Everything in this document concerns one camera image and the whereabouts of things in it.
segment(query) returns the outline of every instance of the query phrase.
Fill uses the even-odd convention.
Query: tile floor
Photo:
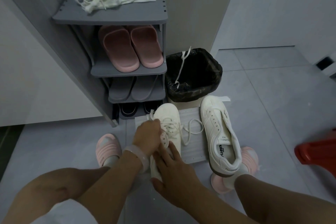
[[[260,160],[257,177],[265,182],[336,202],[336,179],[318,167],[302,166],[294,147],[336,127],[336,83],[309,65],[294,47],[220,50],[222,81],[212,93],[225,103],[242,146]],[[0,221],[14,195],[36,176],[62,167],[95,168],[95,145],[114,133],[124,147],[135,132],[134,120],[111,128],[103,118],[26,125],[0,183]],[[211,188],[207,162],[193,164]],[[119,223],[196,223],[154,191],[147,177],[125,203]],[[233,191],[223,200],[244,212]]]

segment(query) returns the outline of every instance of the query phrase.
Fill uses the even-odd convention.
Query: white wall
[[[335,0],[231,0],[211,53],[295,45],[316,63],[336,49],[335,14]]]
[[[0,126],[101,116],[0,0]]]

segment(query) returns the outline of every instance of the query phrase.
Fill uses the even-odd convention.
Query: pink slipper
[[[102,26],[98,38],[118,71],[129,73],[139,68],[139,59],[132,47],[129,33],[123,26]]]
[[[241,162],[247,166],[250,175],[255,175],[258,170],[258,156],[257,153],[251,147],[241,148]],[[223,177],[220,177],[216,174],[211,175],[211,185],[212,188],[219,194],[225,194],[232,189],[226,188],[223,183]]]
[[[104,161],[111,156],[121,156],[121,147],[118,139],[112,134],[103,135],[97,142],[96,156],[100,167]]]
[[[163,55],[155,28],[152,25],[128,26],[127,30],[141,64],[147,68],[161,66]]]

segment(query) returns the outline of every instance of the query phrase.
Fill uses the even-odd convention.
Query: gray shoe rack
[[[101,78],[108,90],[110,89],[113,77],[158,74],[160,76],[147,101],[162,100],[165,98],[164,73],[167,71],[165,39],[166,22],[168,19],[166,0],[156,0],[156,2],[147,3],[131,3],[113,9],[95,10],[91,14],[87,14],[74,0],[64,0],[58,12],[53,16],[53,19],[58,24],[68,24],[72,27],[86,50],[91,62],[91,75]],[[100,25],[153,25],[157,31],[164,63],[157,68],[146,68],[140,64],[140,67],[137,70],[130,73],[122,73],[118,71],[112,65],[103,47],[100,45],[97,34],[94,33],[95,26]],[[121,103],[129,102],[134,102],[131,96]],[[142,104],[140,104],[134,117],[145,114],[141,105]]]

